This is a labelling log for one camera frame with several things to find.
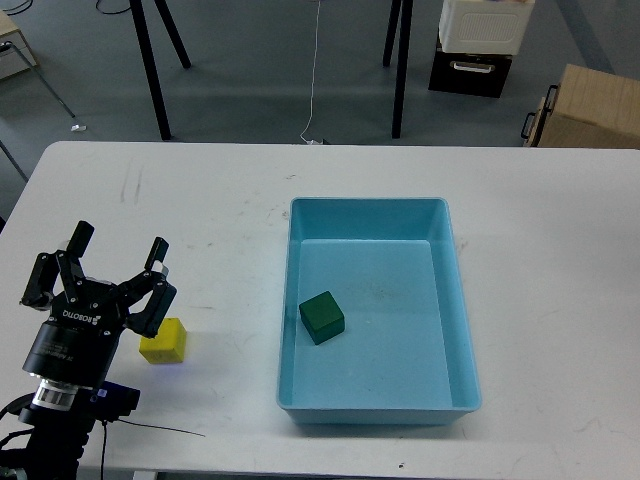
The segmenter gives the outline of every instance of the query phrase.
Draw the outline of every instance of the white storage box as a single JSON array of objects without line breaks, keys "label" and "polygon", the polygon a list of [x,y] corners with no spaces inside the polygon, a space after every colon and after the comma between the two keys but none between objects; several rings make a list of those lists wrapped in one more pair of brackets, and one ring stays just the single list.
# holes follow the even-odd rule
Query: white storage box
[{"label": "white storage box", "polygon": [[440,43],[446,53],[517,55],[535,0],[445,0]]}]

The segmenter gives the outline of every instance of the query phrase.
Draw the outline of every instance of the white table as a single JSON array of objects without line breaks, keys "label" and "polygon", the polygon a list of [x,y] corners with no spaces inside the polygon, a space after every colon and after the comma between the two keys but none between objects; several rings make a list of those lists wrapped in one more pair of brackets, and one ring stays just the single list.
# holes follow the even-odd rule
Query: white table
[{"label": "white table", "polygon": [[[296,196],[448,200],[479,411],[448,427],[299,427],[278,408]],[[96,278],[133,276],[156,235],[169,241],[187,359],[149,365],[125,332],[108,379],[142,391],[131,420],[206,435],[114,424],[108,468],[637,479],[639,212],[637,151],[58,143],[0,235],[0,403],[37,386],[21,366],[45,316],[18,305],[35,255],[84,219]],[[95,428],[82,464],[101,442]]]}]

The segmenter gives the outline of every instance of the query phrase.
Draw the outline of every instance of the floor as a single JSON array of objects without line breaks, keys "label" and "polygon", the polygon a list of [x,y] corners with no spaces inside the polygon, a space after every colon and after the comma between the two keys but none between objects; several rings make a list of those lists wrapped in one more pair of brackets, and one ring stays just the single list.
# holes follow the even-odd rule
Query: floor
[{"label": "floor", "polygon": [[[0,8],[20,3],[0,0]],[[317,1],[168,0],[193,62],[189,70],[181,68],[152,2],[144,4],[172,141],[302,142],[310,114]],[[115,11],[128,2],[100,5]],[[392,140],[396,60],[389,69],[381,66],[389,5],[389,0],[322,0],[307,139],[520,146],[527,112],[558,82],[567,63],[640,79],[637,0],[537,0],[501,98],[429,91],[442,2],[417,1],[402,136]],[[130,13],[103,15],[93,1],[34,0],[13,19],[41,73],[88,127],[71,132],[77,122],[33,73],[0,80],[0,140],[27,175],[46,147],[60,140],[161,141]],[[10,216],[23,188],[0,153],[1,217]],[[81,478],[98,478],[97,473],[83,471]],[[131,478],[131,472],[109,471],[107,478],[121,477]]]}]

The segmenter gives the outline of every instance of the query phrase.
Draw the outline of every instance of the black cable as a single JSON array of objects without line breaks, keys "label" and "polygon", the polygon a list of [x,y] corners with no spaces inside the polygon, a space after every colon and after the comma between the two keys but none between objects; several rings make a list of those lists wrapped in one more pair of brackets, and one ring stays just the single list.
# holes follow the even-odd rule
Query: black cable
[{"label": "black cable", "polygon": [[127,423],[129,425],[135,425],[136,427],[157,428],[157,429],[160,429],[160,430],[169,430],[171,432],[188,433],[189,435],[197,435],[199,437],[206,437],[206,435],[203,435],[202,433],[190,432],[189,430],[180,430],[179,428],[159,427],[157,425],[146,425],[144,423],[135,423],[135,422],[130,422],[128,420],[122,420],[121,418],[119,418],[117,421],[118,422],[122,422],[122,423]]},{"label": "black cable", "polygon": [[2,11],[3,12],[10,12],[11,10],[18,10],[19,8],[24,7],[27,3],[29,3],[29,0],[25,0],[20,5],[16,5],[15,7],[4,8]]},{"label": "black cable", "polygon": [[22,2],[20,5],[18,5],[17,7],[7,8],[6,10],[3,10],[3,12],[5,12],[8,17],[11,17],[13,15],[18,15],[20,13],[26,12],[32,7],[32,5],[33,5],[33,0],[26,0]]},{"label": "black cable", "polygon": [[0,449],[4,448],[4,446],[9,443],[11,440],[13,440],[16,437],[21,437],[23,435],[29,435],[31,433],[33,433],[33,428],[30,428],[29,430],[20,430],[19,432],[12,432],[9,435],[7,435],[6,437],[4,437],[2,439],[2,441],[0,441]]},{"label": "black cable", "polygon": [[17,415],[18,413],[20,413],[20,410],[28,407],[31,404],[32,399],[33,393],[27,393],[26,395],[16,398],[6,407],[3,407],[2,410],[0,410],[0,420],[2,420],[2,417],[4,417],[7,413]]},{"label": "black cable", "polygon": [[126,13],[129,10],[131,10],[131,7],[125,8],[124,10],[119,10],[117,12],[105,12],[104,10],[102,10],[100,8],[100,3],[102,2],[102,0],[97,0],[96,1],[96,10],[98,10],[100,13],[104,14],[104,15],[120,15],[121,13]]},{"label": "black cable", "polygon": [[102,428],[104,428],[104,437],[102,439],[102,457],[100,459],[100,480],[104,480],[104,454],[107,451],[107,421],[103,420]]}]

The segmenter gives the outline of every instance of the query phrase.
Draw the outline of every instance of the black table leg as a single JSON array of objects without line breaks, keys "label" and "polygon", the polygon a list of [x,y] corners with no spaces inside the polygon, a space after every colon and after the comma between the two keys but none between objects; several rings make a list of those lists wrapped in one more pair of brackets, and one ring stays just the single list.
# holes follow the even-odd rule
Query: black table leg
[{"label": "black table leg", "polygon": [[402,18],[400,19],[400,42],[398,45],[398,69],[396,73],[396,93],[393,102],[393,122],[391,138],[400,138],[402,129],[402,109],[404,90],[407,82],[407,60],[409,58],[409,37],[411,34],[411,14],[413,0],[402,0]]},{"label": "black table leg", "polygon": [[171,129],[169,128],[167,111],[164,107],[162,90],[160,88],[160,79],[158,78],[158,71],[156,69],[156,61],[153,58],[153,50],[151,49],[151,40],[149,39],[147,21],[144,18],[144,10],[142,9],[142,0],[129,0],[129,5],[131,5],[133,24],[136,27],[136,34],[138,35],[140,53],[142,54],[142,63],[144,64],[144,70],[147,74],[147,82],[149,82],[153,108],[156,111],[160,137],[163,140],[169,140],[171,138]]},{"label": "black table leg", "polygon": [[393,44],[396,40],[396,31],[398,30],[398,18],[400,17],[400,5],[402,5],[402,0],[392,0],[391,2],[387,40],[385,41],[384,54],[382,55],[383,67],[388,67],[391,64],[391,54],[393,53]]},{"label": "black table leg", "polygon": [[173,48],[176,49],[180,63],[182,63],[184,68],[189,68],[191,66],[191,60],[189,60],[187,51],[182,44],[182,39],[180,38],[176,24],[173,22],[173,17],[171,16],[169,7],[167,7],[167,2],[165,0],[155,0],[155,2],[156,7],[158,7],[158,11],[160,12],[160,16],[162,17],[162,21],[164,22],[164,26],[169,33],[169,38],[171,38],[171,42],[173,43]]}]

